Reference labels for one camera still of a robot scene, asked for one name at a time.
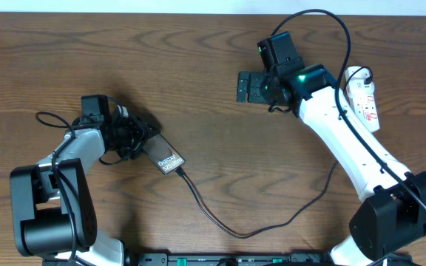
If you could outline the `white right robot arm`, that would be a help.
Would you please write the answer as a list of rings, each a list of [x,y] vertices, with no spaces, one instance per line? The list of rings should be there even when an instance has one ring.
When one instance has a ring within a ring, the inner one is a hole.
[[[351,232],[330,257],[368,265],[426,236],[426,171],[412,174],[379,143],[350,108],[322,65],[305,66],[289,33],[257,44],[262,72],[242,71],[237,101],[285,106],[312,128],[344,168],[361,206]]]

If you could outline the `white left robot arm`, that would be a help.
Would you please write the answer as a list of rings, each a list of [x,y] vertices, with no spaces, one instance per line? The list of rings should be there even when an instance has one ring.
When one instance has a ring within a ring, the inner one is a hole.
[[[134,159],[159,130],[119,106],[63,121],[64,139],[34,165],[10,173],[16,249],[45,265],[129,265],[124,243],[98,229],[87,174],[108,151]]]

